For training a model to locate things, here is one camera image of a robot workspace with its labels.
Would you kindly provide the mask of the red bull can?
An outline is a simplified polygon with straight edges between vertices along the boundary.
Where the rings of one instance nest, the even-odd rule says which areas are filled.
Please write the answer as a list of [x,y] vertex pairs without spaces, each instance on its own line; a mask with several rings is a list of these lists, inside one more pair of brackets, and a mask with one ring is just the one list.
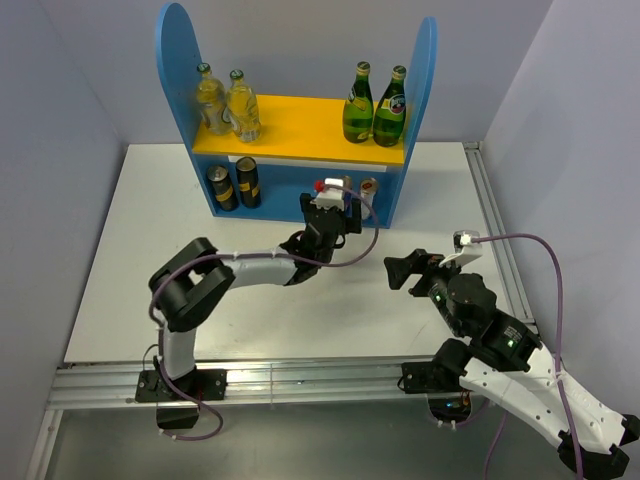
[[379,183],[375,178],[367,177],[360,182],[359,195],[362,197],[361,218],[366,220],[371,217],[371,207],[373,206],[375,195],[378,192]]
[[343,199],[344,199],[344,209],[346,214],[351,214],[351,190],[353,189],[353,181],[349,175],[344,175],[342,177],[343,181]]

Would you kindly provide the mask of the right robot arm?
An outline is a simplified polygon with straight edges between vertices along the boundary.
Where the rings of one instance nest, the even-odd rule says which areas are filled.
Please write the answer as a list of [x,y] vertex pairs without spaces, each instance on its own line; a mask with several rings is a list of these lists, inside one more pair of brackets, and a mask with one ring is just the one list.
[[497,307],[481,275],[423,249],[384,266],[393,290],[418,276],[410,294],[430,299],[452,332],[431,360],[402,365],[405,393],[479,393],[543,436],[573,472],[624,475],[622,448],[638,440],[638,417],[609,409],[557,367],[540,338]]

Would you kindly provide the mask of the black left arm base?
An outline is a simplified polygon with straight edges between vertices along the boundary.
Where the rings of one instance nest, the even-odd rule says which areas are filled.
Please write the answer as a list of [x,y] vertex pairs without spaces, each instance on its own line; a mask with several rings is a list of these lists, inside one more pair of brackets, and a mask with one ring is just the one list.
[[[173,380],[182,393],[199,401],[221,401],[227,386],[227,371],[224,369],[195,369],[186,376]],[[139,374],[134,401],[139,404],[164,404],[184,401],[171,389],[158,369],[144,370]],[[168,430],[188,430],[196,425],[200,416],[199,407],[157,407],[156,423]]]

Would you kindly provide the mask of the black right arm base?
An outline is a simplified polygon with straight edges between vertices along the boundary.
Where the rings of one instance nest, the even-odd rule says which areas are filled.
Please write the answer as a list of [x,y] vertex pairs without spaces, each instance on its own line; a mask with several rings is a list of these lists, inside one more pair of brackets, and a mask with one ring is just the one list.
[[436,420],[462,422],[471,415],[470,394],[431,361],[402,363],[397,387],[407,395],[425,395]]

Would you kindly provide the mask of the Red Bull can front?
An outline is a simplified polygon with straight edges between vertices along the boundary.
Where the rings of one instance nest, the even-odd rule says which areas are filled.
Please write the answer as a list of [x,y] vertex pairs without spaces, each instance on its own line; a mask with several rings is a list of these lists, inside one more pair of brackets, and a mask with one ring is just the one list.
[[343,181],[343,199],[344,199],[344,209],[346,214],[351,214],[351,190],[353,189],[353,181],[349,175],[344,175],[342,177]]

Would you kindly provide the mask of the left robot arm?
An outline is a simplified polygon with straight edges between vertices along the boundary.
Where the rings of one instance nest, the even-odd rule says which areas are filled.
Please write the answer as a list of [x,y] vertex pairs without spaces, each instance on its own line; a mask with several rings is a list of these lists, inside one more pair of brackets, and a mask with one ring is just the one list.
[[323,185],[300,195],[305,228],[265,251],[221,253],[205,237],[190,242],[149,280],[149,315],[159,336],[159,388],[183,399],[195,386],[197,328],[233,289],[295,286],[321,268],[338,268],[334,251],[362,231],[361,210],[370,203],[346,187]]

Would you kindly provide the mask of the clear glass bottle green cap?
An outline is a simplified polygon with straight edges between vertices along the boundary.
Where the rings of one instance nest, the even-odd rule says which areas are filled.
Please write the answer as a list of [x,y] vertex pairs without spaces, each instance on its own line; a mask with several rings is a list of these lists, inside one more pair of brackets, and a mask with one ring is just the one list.
[[234,134],[243,143],[257,141],[261,122],[256,94],[245,82],[242,70],[232,70],[229,77],[231,85],[226,92],[226,103]]

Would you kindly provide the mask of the black can yellow label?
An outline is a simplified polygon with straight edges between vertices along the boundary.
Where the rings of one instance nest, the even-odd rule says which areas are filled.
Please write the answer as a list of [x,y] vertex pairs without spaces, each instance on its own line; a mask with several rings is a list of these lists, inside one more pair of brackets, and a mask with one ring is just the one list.
[[247,208],[258,208],[261,205],[261,193],[256,161],[245,156],[237,160],[235,166],[243,205]]

